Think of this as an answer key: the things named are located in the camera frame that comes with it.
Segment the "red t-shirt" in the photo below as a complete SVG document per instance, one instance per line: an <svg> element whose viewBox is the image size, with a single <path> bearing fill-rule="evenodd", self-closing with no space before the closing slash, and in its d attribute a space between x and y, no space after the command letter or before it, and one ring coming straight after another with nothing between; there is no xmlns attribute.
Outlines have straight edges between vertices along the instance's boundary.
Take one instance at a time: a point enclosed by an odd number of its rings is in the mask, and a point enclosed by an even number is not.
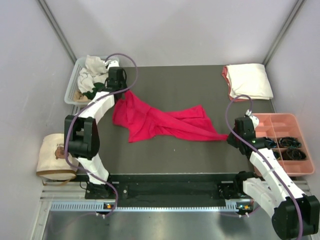
<svg viewBox="0 0 320 240"><path fill-rule="evenodd" d="M226 141L214 128L201 105L179 111L161 111L140 100L132 91L115 104L112 122L129 131L128 142L170 136L186 141Z"/></svg>

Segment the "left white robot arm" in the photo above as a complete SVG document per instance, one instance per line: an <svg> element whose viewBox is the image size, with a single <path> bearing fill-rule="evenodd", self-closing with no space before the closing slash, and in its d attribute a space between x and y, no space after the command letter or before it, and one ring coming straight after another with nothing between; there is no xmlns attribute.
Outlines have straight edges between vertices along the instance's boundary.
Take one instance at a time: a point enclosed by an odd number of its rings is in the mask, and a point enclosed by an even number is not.
<svg viewBox="0 0 320 240"><path fill-rule="evenodd" d="M110 67L106 82L97 91L93 100L78 114L67 115L64 120L65 152L82 165L89 182L97 185L97 194L105 199L113 194L114 187L107 182L109 172L99 156L98 123L115 105L117 97L127 89L126 71L119 66Z"/></svg>

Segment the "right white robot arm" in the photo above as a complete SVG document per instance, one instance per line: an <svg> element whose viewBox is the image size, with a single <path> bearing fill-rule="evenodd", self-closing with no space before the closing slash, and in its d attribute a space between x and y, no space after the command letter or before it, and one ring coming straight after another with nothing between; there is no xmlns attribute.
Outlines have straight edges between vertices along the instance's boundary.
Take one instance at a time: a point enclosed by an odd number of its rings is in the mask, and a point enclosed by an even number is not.
<svg viewBox="0 0 320 240"><path fill-rule="evenodd" d="M240 172L233 192L239 198L250 196L269 215L273 229L282 240L301 239L317 234L320 202L306 195L287 175L263 137L256 136L259 119L254 115L238 117L230 129L227 143L239 149L260 172Z"/></svg>

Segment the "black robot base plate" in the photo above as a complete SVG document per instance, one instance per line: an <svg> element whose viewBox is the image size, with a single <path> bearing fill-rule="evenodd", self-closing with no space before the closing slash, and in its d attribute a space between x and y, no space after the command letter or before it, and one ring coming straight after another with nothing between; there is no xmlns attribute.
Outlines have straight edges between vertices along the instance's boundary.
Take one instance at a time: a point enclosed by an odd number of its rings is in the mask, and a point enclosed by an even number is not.
<svg viewBox="0 0 320 240"><path fill-rule="evenodd" d="M88 183L87 200L113 200L118 207L222 207L227 201L249 205L232 173L112 174L108 185Z"/></svg>

